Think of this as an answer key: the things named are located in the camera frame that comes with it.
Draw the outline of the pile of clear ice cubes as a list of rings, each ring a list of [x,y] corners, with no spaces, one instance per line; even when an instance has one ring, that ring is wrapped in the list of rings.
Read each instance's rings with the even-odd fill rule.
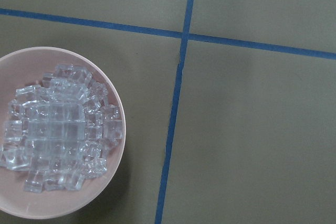
[[[120,144],[119,106],[82,66],[59,64],[41,84],[17,89],[8,103],[1,166],[26,172],[24,191],[80,190],[108,170]]]

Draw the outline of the pink bowl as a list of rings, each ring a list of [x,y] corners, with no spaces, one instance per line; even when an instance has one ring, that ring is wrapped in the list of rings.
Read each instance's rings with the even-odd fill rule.
[[[1,57],[1,122],[7,120],[7,103],[13,98],[15,89],[38,82],[44,72],[54,70],[59,63],[87,67],[94,79],[107,85],[109,102],[122,104],[107,75],[85,57],[55,47],[26,48]],[[124,146],[125,138],[122,138],[108,157],[107,172],[86,181],[79,191],[25,192],[23,183],[26,173],[1,168],[1,211],[27,219],[50,219],[79,210],[93,201],[110,183],[120,164]]]

